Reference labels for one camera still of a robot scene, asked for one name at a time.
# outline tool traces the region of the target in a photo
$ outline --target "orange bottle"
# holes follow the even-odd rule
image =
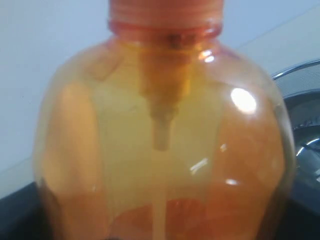
[[[280,93],[221,45],[222,0],[110,0],[59,68],[36,181],[54,240],[270,240],[294,173]]]

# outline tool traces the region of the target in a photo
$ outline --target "white wall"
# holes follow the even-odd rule
[[[277,58],[279,48],[286,46],[286,36],[282,31],[275,33],[272,45],[268,44],[270,39],[262,43],[259,39],[319,3],[320,0],[226,0],[221,40],[233,48],[243,46],[242,52],[270,69],[270,58]],[[319,22],[319,14],[312,16]],[[70,56],[110,34],[106,18],[107,0],[0,0],[0,173],[31,155],[38,109],[50,77]],[[317,25],[307,22],[301,26],[303,29],[293,28],[288,37],[299,38],[300,31],[312,28],[312,24]],[[275,38],[280,35],[281,45],[277,45]],[[305,37],[298,44],[307,42]],[[285,65],[286,53],[281,52],[281,57]],[[26,181],[32,179],[29,162],[17,169],[27,170],[28,174],[20,175],[20,179],[10,171],[18,179],[18,184],[10,188],[23,184],[23,176]]]

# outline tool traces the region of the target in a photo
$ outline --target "orange cap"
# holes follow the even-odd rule
[[[109,0],[111,24],[194,29],[221,24],[224,0]]]

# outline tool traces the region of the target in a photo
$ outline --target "soap bottle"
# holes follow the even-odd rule
[[[54,240],[270,240],[293,180],[282,96],[223,46],[223,0],[109,0],[62,65],[35,180]]]

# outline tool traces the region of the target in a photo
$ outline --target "bottle neck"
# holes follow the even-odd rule
[[[122,41],[149,46],[166,46],[171,49],[185,49],[207,39],[216,38],[223,28],[222,23],[189,29],[137,27],[112,21],[109,21],[108,25],[109,29]]]

